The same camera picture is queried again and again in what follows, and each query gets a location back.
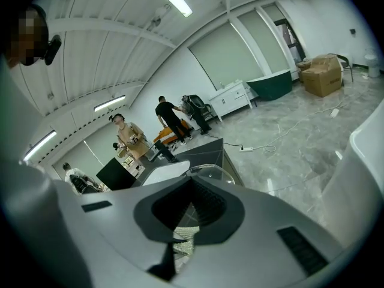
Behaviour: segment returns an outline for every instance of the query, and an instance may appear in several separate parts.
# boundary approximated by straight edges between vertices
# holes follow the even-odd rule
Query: green bathtub
[[[247,84],[263,100],[275,100],[288,94],[292,90],[290,70],[281,70],[254,80]]]

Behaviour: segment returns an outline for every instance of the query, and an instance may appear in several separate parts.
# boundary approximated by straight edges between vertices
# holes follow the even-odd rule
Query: white dresser
[[[242,81],[231,83],[224,89],[219,89],[209,98],[211,106],[214,108],[219,120],[222,116],[244,106],[252,108],[252,104]]]

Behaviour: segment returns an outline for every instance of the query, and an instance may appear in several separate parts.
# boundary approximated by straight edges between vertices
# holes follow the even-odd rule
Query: beige apron
[[[145,145],[145,140],[143,137],[140,138],[136,144],[130,143],[131,136],[136,135],[137,137],[139,134],[143,134],[143,131],[134,123],[129,123],[129,125],[124,124],[124,128],[119,129],[118,131],[120,143],[126,145],[135,159],[139,159],[149,151],[149,148]]]

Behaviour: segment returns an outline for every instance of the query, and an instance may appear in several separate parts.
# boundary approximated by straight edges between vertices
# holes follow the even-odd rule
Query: black t-shirt
[[[168,101],[165,101],[163,103],[159,103],[156,107],[156,115],[160,115],[165,122],[169,124],[174,124],[175,121],[178,121],[179,118],[172,110],[175,106],[172,103],[169,103]]]

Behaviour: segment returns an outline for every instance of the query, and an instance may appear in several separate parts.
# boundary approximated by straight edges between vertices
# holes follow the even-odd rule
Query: bathtub
[[[322,199],[327,229],[344,248],[365,238],[383,208],[384,100],[349,137]]]

